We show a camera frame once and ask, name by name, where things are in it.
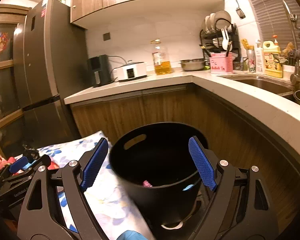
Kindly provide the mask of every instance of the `dish rack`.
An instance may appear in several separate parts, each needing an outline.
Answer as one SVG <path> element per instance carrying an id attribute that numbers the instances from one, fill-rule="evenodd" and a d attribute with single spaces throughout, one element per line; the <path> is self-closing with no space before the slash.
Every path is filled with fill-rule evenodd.
<path id="1" fill-rule="evenodd" d="M 241 47 L 240 47 L 240 41 L 239 41 L 239 36 L 238 36 L 238 30 L 236 24 L 231 24 L 226 19 L 220 18 L 216 21 L 214 29 L 211 28 L 207 31 L 201 30 L 200 31 L 200 40 L 201 40 L 201 45 L 206 48 L 207 51 L 214 52 L 214 53 L 220 53 L 220 52 L 225 52 L 225 50 L 222 48 L 222 33 L 220 29 L 216 28 L 217 22 L 219 20 L 224 20 L 230 23 L 229 28 L 226 30 L 229 35 L 229 40 L 232 41 L 232 51 L 235 54 L 238 54 L 238 56 L 235 58 L 234 62 L 240 62 L 241 58 Z M 209 60 L 209 56 L 205 53 L 204 50 L 202 50 L 203 57 L 204 59 Z"/>

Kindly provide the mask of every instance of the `wall outlet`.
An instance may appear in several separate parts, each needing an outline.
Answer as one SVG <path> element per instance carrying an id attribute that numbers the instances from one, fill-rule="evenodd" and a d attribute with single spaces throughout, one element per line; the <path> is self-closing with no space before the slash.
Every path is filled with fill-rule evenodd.
<path id="1" fill-rule="evenodd" d="M 110 38 L 110 33 L 103 34 L 103 41 L 108 41 Z"/>

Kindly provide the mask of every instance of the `cooking oil bottle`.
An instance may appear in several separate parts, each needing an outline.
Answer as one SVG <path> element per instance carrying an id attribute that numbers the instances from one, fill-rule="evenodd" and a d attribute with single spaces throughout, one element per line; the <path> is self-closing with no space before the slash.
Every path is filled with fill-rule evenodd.
<path id="1" fill-rule="evenodd" d="M 172 69 L 167 49 L 162 45 L 160 39 L 151 41 L 151 44 L 154 45 L 152 57 L 155 73 L 157 75 L 170 74 Z"/>

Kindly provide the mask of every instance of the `white plate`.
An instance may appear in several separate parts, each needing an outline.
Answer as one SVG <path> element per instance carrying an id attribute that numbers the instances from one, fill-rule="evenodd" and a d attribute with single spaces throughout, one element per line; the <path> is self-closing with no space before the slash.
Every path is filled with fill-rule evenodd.
<path id="1" fill-rule="evenodd" d="M 231 55 L 232 55 L 232 60 L 234 60 L 234 59 L 238 56 L 238 54 L 235 54 L 235 53 L 233 53 L 233 52 L 232 52 Z"/>
<path id="2" fill-rule="evenodd" d="M 205 19 L 202 21 L 201 28 L 203 29 L 204 32 L 206 31 L 206 20 Z"/>
<path id="3" fill-rule="evenodd" d="M 230 26 L 230 23 L 225 20 L 218 21 L 218 19 L 220 19 L 220 18 L 226 19 L 229 22 L 231 22 L 230 14 L 228 14 L 228 12 L 222 10 L 222 11 L 218 11 L 215 13 L 213 22 L 211 22 L 211 24 L 213 26 L 216 26 L 216 28 L 219 30 L 224 28 L 225 26 L 227 26 L 227 28 L 228 28 Z"/>
<path id="4" fill-rule="evenodd" d="M 206 33 L 210 33 L 209 29 L 211 28 L 211 22 L 210 22 L 210 15 L 207 15 L 206 18 L 204 19 L 205 24 L 206 24 Z"/>
<path id="5" fill-rule="evenodd" d="M 214 25 L 213 25 L 213 22 L 214 22 L 214 16 L 215 16 L 215 15 L 216 15 L 215 13 L 210 14 L 211 29 L 212 29 L 213 31 L 215 31 Z"/>

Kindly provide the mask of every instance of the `stainless steel bowl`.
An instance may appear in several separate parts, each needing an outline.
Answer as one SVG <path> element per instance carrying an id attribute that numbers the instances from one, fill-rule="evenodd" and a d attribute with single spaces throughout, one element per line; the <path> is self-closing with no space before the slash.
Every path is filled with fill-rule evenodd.
<path id="1" fill-rule="evenodd" d="M 197 71 L 205 67 L 206 60 L 204 58 L 181 60 L 181 67 L 184 71 Z"/>

